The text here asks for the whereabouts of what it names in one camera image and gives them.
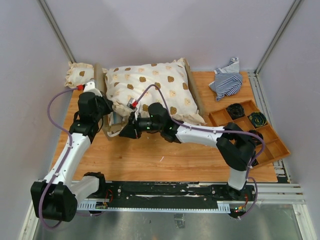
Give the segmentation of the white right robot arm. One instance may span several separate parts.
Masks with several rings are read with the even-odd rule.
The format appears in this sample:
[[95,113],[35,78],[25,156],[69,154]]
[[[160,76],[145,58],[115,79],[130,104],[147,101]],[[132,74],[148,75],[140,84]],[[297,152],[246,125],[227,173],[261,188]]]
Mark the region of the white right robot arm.
[[197,126],[173,119],[160,103],[148,107],[148,117],[133,111],[119,136],[139,139],[143,132],[159,133],[169,143],[194,143],[218,149],[230,172],[226,184],[227,196],[240,199],[245,193],[249,168],[256,157],[257,143],[263,139],[256,133],[243,131],[233,122],[226,126]]

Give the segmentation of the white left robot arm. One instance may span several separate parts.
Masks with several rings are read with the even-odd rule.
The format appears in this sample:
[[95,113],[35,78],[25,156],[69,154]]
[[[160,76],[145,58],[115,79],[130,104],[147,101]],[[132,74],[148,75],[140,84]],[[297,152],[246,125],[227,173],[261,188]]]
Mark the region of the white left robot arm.
[[70,222],[78,205],[90,195],[104,198],[107,194],[105,176],[101,172],[87,172],[72,184],[75,171],[84,153],[100,131],[99,122],[112,112],[112,102],[99,90],[84,91],[78,98],[78,111],[74,115],[64,149],[52,170],[42,181],[35,181],[30,189],[35,215],[58,223]]

